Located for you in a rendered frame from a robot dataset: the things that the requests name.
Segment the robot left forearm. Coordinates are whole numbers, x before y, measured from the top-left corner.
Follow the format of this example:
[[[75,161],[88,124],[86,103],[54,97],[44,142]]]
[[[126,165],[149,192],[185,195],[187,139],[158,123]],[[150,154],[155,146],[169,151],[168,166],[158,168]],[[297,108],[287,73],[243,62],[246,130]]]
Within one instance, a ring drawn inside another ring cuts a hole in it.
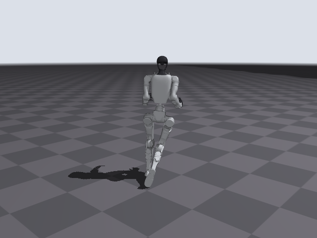
[[[143,104],[143,106],[147,106],[147,105],[148,105],[148,102],[149,102],[149,101],[144,100],[144,95],[143,95],[143,98],[142,98],[142,104]]]

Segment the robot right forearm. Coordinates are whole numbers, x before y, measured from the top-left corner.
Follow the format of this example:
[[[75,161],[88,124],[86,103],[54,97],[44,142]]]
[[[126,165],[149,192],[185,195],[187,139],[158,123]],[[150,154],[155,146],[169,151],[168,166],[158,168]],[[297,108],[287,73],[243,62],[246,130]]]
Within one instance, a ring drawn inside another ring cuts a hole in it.
[[[172,101],[172,103],[175,105],[176,108],[182,107],[182,103],[179,103],[177,95],[175,95],[175,101]]]

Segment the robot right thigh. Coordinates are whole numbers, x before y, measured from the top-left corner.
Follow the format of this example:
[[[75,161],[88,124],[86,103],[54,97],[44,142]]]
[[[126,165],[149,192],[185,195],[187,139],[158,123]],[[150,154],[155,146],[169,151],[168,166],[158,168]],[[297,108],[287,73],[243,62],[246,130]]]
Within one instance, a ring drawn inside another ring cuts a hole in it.
[[[161,152],[162,146],[165,145],[166,140],[172,130],[172,127],[174,125],[174,118],[165,115],[165,122],[162,128],[161,136],[159,139],[158,144],[156,145],[155,151]]]

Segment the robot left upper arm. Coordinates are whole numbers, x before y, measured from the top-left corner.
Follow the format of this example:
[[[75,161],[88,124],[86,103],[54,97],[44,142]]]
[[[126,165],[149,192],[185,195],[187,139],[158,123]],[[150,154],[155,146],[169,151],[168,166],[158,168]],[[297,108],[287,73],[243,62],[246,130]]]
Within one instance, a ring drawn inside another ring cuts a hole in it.
[[[150,90],[150,82],[151,82],[151,77],[152,75],[146,75],[144,77],[144,87],[143,87],[143,90],[144,90],[144,100],[148,101],[150,100],[150,95],[149,95],[149,90]]]

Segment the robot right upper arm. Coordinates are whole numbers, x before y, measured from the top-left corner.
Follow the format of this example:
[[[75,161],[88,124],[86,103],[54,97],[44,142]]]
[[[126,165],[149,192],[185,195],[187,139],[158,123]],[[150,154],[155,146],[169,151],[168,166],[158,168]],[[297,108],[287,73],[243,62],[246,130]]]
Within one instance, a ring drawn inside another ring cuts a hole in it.
[[[170,101],[175,101],[175,95],[178,90],[179,79],[177,76],[171,76],[171,82],[173,83],[171,86],[171,94],[169,95]]]

